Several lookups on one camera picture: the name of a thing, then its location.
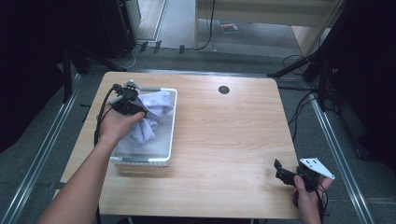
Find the floor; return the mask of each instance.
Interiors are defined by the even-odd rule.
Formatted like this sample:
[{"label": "floor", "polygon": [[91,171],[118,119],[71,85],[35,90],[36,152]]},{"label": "floor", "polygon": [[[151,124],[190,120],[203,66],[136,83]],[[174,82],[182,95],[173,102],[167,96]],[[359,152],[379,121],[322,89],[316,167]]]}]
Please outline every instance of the floor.
[{"label": "floor", "polygon": [[[154,6],[152,2],[155,2],[157,8],[152,8]],[[142,22],[143,31],[139,30],[138,33],[145,33],[148,30],[147,25],[143,23],[153,24],[162,18],[160,25],[151,26],[158,28],[156,38],[140,38],[141,41],[162,41],[163,48],[178,49],[180,45],[184,45],[186,49],[194,48],[195,0],[167,0],[165,4],[163,0],[140,1],[139,4],[142,17],[145,19]],[[160,11],[158,7],[161,6],[164,6],[163,14],[155,17],[152,11]],[[279,58],[301,55],[290,26],[238,21],[234,21],[234,24],[238,32],[225,34],[218,21],[212,21],[212,37],[204,50]],[[210,20],[199,20],[198,48],[207,43],[210,37],[209,28]]]}]

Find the clear plastic container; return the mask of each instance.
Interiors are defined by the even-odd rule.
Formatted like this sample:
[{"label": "clear plastic container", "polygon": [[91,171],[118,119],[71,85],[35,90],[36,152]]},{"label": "clear plastic container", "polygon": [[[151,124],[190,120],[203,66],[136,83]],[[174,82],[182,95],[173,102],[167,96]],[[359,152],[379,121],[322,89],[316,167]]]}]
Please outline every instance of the clear plastic container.
[{"label": "clear plastic container", "polygon": [[127,134],[111,154],[110,161],[119,168],[125,166],[167,167],[172,155],[172,141],[177,110],[177,90],[166,88],[142,88],[142,93],[153,91],[169,91],[174,109],[158,120],[154,130],[155,138],[144,144],[137,144]]}]

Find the black cable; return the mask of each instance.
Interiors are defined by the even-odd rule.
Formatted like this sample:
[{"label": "black cable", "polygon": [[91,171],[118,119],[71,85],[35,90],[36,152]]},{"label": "black cable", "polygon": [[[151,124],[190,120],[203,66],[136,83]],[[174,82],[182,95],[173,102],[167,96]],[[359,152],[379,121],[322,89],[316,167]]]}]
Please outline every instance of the black cable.
[{"label": "black cable", "polygon": [[195,50],[201,50],[201,49],[204,49],[204,48],[206,48],[206,46],[210,43],[210,40],[212,39],[212,35],[213,35],[213,32],[212,32],[212,26],[213,26],[213,14],[214,14],[214,12],[215,12],[215,4],[216,4],[216,1],[215,0],[213,0],[213,5],[212,5],[212,15],[210,16],[210,31],[209,31],[209,39],[207,40],[207,42],[206,42],[206,44],[203,46],[203,47],[200,47],[200,48],[198,48],[198,49],[195,49]]},{"label": "black cable", "polygon": [[298,87],[282,87],[282,86],[278,86],[277,88],[280,89],[280,90],[285,90],[285,91],[317,91],[317,89],[298,88]]},{"label": "black cable", "polygon": [[[325,101],[323,102],[323,105],[325,106],[326,110],[330,110],[330,111],[334,111],[336,113],[338,113],[338,107],[337,107],[337,103],[336,103],[336,89],[335,87],[332,85],[332,83],[327,80],[326,82],[326,91],[325,91],[325,96],[324,99]],[[330,101],[332,106],[328,106],[326,105],[326,100],[327,102]]]},{"label": "black cable", "polygon": [[[100,112],[96,121],[96,130],[93,134],[93,144],[96,146],[96,144],[99,141],[99,130],[100,130],[100,125],[102,124],[103,119],[105,118],[106,114],[112,109],[108,109],[107,112],[103,115],[103,111],[105,110],[105,105],[108,99],[108,96],[110,95],[111,92],[113,92],[119,85],[115,84],[113,85],[113,87],[111,87],[111,89],[108,91],[108,93],[106,94],[106,97],[104,99],[104,101],[102,102],[102,106],[100,108]],[[98,207],[96,209],[96,223],[97,224],[101,224],[102,220],[100,218],[100,209],[99,209],[99,204]]]},{"label": "black cable", "polygon": [[[288,57],[286,57],[286,58],[284,58],[284,59],[282,60],[282,65],[283,65],[283,67],[286,68],[285,61],[286,61],[288,58],[290,58],[290,57],[299,57],[299,59],[298,59],[296,62],[299,62],[299,61],[303,58],[303,56],[301,56],[301,55],[289,55]],[[301,67],[298,67],[298,69],[299,69],[300,71],[302,71],[302,73],[295,73],[295,72],[293,72],[293,71],[291,71],[291,73],[294,74],[294,75],[299,75],[299,76],[303,75],[303,74],[304,74],[304,70],[302,70]]]},{"label": "black cable", "polygon": [[298,128],[298,116],[300,115],[301,111],[303,110],[304,106],[306,106],[307,104],[309,104],[311,101],[315,100],[316,98],[310,99],[309,101],[305,102],[303,105],[303,101],[305,100],[306,97],[308,97],[310,94],[314,93],[317,90],[312,90],[309,93],[307,93],[303,99],[297,104],[296,110],[294,111],[293,116],[291,117],[291,119],[289,120],[288,124],[291,124],[294,122],[294,133],[293,136],[291,138],[291,140],[294,142],[296,135],[297,135],[297,128]]},{"label": "black cable", "polygon": [[326,195],[326,202],[325,202],[325,204],[323,205],[323,213],[326,211],[326,208],[327,208],[327,204],[329,203],[329,195],[328,195],[328,193],[327,193],[327,190],[323,187],[323,185],[322,184],[320,184],[319,182],[318,182],[318,184],[322,187],[322,191],[323,191],[323,194],[322,195]]},{"label": "black cable", "polygon": [[207,21],[208,21],[208,19],[206,19],[206,28],[207,28],[207,30],[210,32],[211,29],[210,29],[209,23],[208,23]]}]

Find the human arm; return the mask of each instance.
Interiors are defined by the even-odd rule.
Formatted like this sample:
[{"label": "human arm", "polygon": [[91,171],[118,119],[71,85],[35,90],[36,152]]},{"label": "human arm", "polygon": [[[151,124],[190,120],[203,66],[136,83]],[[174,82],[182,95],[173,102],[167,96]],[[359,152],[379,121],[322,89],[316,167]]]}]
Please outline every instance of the human arm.
[{"label": "human arm", "polygon": [[124,116],[105,107],[99,141],[63,189],[56,195],[37,223],[92,223],[111,152],[143,112]]},{"label": "human arm", "polygon": [[[318,210],[318,195],[312,191],[308,192],[305,189],[303,179],[296,175],[294,177],[294,184],[296,189],[291,193],[291,197],[294,198],[298,191],[298,216],[304,224],[320,224],[320,215]],[[324,178],[321,181],[321,186],[324,190],[327,190],[332,184],[332,179]],[[318,190],[319,197],[323,196],[323,191]]]}]

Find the gray floor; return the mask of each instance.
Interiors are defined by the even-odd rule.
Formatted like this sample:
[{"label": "gray floor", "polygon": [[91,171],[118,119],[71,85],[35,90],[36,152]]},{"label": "gray floor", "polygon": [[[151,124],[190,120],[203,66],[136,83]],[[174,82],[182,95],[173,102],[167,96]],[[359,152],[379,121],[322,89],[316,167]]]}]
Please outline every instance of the gray floor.
[{"label": "gray floor", "polygon": [[[191,25],[184,24],[184,20],[179,18],[186,12],[176,10],[177,7],[190,7],[193,1],[189,1],[168,1],[158,36],[158,39],[163,41],[163,47],[178,48],[178,45],[182,43],[186,47],[192,46],[193,32],[188,31]],[[175,24],[179,25],[177,31],[172,31]],[[223,76],[265,77],[265,73],[273,73],[283,68],[283,58],[291,54],[300,54],[289,27],[238,22],[236,24],[241,31],[252,28],[254,32],[262,31],[262,33],[258,32],[251,35],[249,43],[246,43],[238,39],[242,38],[237,37],[238,34],[225,35],[221,30],[214,30],[213,44],[208,45],[210,49],[207,51],[186,51],[184,54],[178,54],[177,50],[161,49],[160,52],[153,54],[153,49],[147,49],[142,53],[138,51],[134,53],[135,63],[132,54],[127,55],[119,63],[125,66],[134,63],[134,66],[129,68],[128,71],[157,70],[166,72],[164,70],[178,70],[187,71],[184,74],[188,74],[188,71],[198,71],[198,73],[217,72]],[[202,41],[200,45],[205,43],[206,21],[201,21],[201,26],[200,40]],[[60,180],[89,109],[81,105],[89,105],[92,102],[102,76],[107,71],[97,62],[90,61],[90,65],[92,66],[90,73],[81,75],[81,88],[77,99],[51,148],[51,153],[21,210],[17,223],[35,223],[50,202],[54,190],[49,189],[49,185]],[[301,77],[296,75],[287,75],[278,79],[277,83],[278,86],[305,87]],[[290,119],[306,91],[280,90],[279,92],[286,117]],[[20,141],[0,154],[0,217],[3,217],[7,211],[17,187],[25,177],[35,154],[44,141],[50,125],[61,107],[62,97],[62,90],[60,90],[33,120]],[[347,160],[348,168],[354,175],[357,186],[367,202],[375,223],[394,223],[396,220],[396,199],[394,195],[396,179],[394,173],[379,161],[359,160],[355,155],[354,146],[342,119],[332,111],[326,112],[326,116],[330,120],[343,155]],[[290,126],[290,133],[293,132],[293,126]],[[341,175],[343,171],[340,170],[334,159],[328,139],[322,131],[312,105],[306,106],[299,116],[298,132],[294,146],[298,158],[318,157],[337,176],[329,190],[330,204],[325,223],[361,223],[357,209],[351,200],[353,196],[346,187],[348,180]],[[115,223],[119,218],[104,216],[104,223]],[[299,223],[299,221],[272,219],[268,220],[267,223]]]},{"label": "gray floor", "polygon": [[[168,0],[156,38],[162,47],[194,48],[195,0]],[[209,39],[210,20],[199,20],[198,47]],[[212,38],[204,50],[223,53],[263,55],[284,58],[301,55],[289,26],[235,21],[238,33],[224,34],[217,21],[212,21]]]}]

